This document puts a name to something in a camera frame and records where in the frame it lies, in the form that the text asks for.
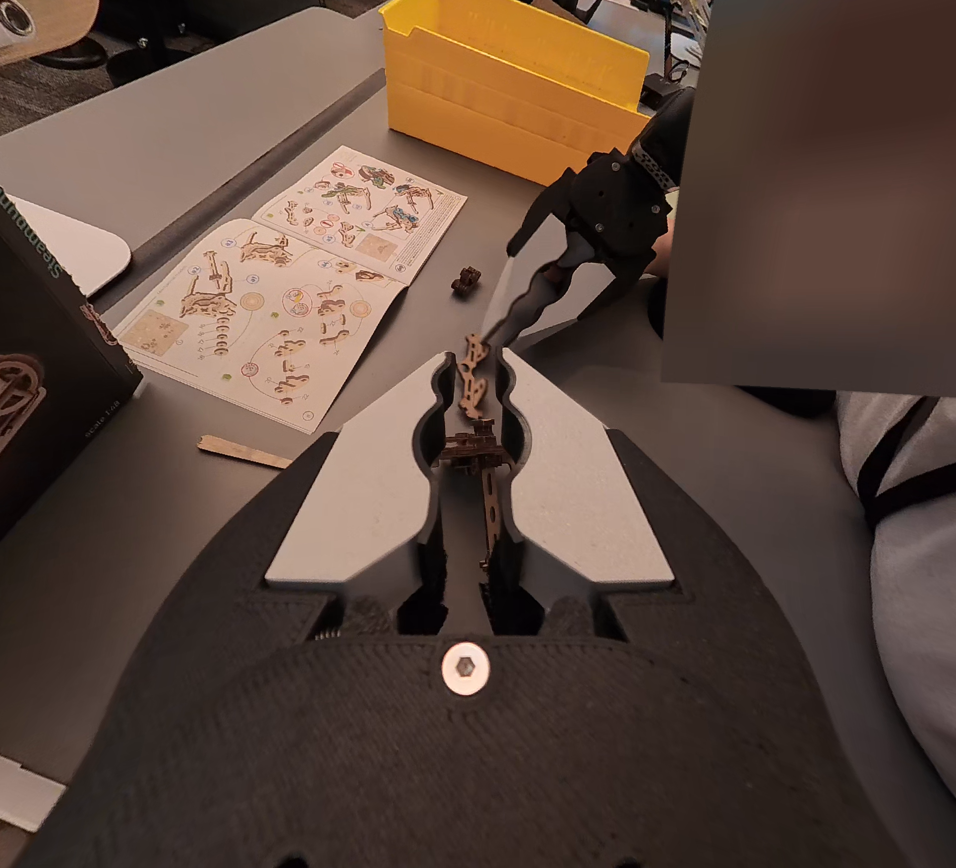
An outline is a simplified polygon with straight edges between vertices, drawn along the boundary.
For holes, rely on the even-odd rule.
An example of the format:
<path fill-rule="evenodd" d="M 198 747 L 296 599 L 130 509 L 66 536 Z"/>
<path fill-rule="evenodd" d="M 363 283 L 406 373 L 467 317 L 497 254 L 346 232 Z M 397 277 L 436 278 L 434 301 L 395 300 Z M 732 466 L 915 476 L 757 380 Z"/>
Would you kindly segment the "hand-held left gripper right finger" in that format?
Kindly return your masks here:
<path fill-rule="evenodd" d="M 521 584 L 671 584 L 604 424 L 510 349 L 499 360 L 503 414 L 520 429 L 509 506 L 525 544 Z"/>

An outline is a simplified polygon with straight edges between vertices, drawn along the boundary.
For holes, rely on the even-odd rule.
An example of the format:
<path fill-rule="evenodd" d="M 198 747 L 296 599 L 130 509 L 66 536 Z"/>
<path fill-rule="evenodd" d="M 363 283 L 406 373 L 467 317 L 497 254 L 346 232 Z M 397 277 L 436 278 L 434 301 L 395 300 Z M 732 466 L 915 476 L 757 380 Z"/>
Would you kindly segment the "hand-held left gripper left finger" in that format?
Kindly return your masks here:
<path fill-rule="evenodd" d="M 414 592 L 438 514 L 455 357 L 437 354 L 345 422 L 269 565 L 270 587 Z"/>

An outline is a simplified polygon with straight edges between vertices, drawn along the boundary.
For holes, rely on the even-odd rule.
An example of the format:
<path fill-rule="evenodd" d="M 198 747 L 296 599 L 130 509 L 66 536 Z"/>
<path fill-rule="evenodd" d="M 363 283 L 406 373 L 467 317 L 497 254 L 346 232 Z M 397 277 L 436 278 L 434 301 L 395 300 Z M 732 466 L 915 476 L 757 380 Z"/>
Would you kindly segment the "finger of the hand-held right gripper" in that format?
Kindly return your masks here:
<path fill-rule="evenodd" d="M 525 293 L 487 344 L 526 349 L 573 324 L 614 279 L 604 264 L 572 263 L 594 254 L 577 233 L 533 233 L 513 255 L 522 261 Z"/>
<path fill-rule="evenodd" d="M 513 303 L 525 293 L 525 271 L 519 257 L 510 256 L 497 282 L 484 314 L 480 336 L 492 341 L 500 324 L 508 317 Z"/>

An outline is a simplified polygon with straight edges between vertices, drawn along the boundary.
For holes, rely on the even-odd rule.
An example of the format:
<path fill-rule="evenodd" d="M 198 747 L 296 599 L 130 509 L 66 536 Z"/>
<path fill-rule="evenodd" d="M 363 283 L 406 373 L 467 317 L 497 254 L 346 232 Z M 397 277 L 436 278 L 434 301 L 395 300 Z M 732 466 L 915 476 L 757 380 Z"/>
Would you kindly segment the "wooden linked strip part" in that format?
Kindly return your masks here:
<path fill-rule="evenodd" d="M 467 336 L 466 340 L 467 351 L 464 358 L 457 363 L 463 384 L 459 407 L 472 421 L 472 430 L 447 436 L 437 462 L 464 470 L 481 479 L 486 542 L 481 569 L 487 575 L 502 531 L 497 471 L 501 467 L 513 468 L 514 463 L 496 438 L 494 419 L 484 418 L 481 413 L 481 403 L 488 383 L 484 376 L 476 375 L 475 372 L 487 357 L 488 348 L 477 334 Z"/>

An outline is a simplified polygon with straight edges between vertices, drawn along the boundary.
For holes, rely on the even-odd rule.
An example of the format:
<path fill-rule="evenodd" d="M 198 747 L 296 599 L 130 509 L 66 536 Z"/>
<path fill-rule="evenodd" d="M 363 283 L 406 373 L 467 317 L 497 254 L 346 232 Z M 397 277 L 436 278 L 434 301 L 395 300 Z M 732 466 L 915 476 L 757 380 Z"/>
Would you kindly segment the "black model kit box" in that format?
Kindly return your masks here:
<path fill-rule="evenodd" d="M 1 534 L 134 396 L 141 373 L 1 193 Z"/>

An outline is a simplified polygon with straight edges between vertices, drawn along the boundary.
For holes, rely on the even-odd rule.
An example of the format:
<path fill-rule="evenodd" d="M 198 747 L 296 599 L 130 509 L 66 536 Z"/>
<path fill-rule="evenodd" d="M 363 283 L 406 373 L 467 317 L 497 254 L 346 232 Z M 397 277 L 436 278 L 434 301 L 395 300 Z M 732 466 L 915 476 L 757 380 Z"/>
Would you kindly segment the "flat wooden stick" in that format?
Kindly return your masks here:
<path fill-rule="evenodd" d="M 213 435 L 200 436 L 197 448 L 209 454 L 276 470 L 285 469 L 293 462 L 291 459 Z"/>

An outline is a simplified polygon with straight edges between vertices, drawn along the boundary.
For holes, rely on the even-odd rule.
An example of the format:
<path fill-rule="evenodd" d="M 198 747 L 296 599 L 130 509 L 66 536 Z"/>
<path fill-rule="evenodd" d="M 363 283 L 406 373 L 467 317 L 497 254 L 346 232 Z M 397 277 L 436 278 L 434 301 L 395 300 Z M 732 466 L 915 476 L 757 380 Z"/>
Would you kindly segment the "yellow plastic bin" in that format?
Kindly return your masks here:
<path fill-rule="evenodd" d="M 591 154 L 626 150 L 649 55 L 515 0 L 391 0 L 391 129 L 549 185 Z"/>

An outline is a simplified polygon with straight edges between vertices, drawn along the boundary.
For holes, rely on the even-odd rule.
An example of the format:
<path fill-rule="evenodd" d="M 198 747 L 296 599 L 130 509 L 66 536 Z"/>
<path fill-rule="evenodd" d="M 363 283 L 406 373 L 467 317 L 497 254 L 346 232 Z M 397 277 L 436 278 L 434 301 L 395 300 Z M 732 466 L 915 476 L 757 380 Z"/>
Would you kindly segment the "open instruction booklet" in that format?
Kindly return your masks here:
<path fill-rule="evenodd" d="M 341 146 L 199 240 L 116 336 L 140 367 L 312 433 L 466 200 Z"/>

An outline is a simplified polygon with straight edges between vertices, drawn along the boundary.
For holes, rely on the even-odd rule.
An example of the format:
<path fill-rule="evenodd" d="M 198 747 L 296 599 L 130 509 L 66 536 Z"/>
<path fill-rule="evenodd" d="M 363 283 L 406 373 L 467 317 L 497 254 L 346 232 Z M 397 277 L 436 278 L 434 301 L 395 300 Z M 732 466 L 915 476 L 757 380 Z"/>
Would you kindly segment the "person's grey striped clothing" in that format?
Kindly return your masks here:
<path fill-rule="evenodd" d="M 955 790 L 955 400 L 838 392 L 840 457 L 873 535 L 872 616 L 903 717 Z"/>

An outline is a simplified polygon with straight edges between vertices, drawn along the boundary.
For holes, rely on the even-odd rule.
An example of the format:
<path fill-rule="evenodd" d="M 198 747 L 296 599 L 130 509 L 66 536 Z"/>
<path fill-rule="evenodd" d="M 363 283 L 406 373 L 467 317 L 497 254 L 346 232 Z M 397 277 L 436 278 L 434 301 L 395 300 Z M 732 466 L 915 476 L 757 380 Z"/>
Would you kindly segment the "white cardboard box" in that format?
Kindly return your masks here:
<path fill-rule="evenodd" d="M 1 756 L 1 821 L 35 834 L 66 787 Z"/>

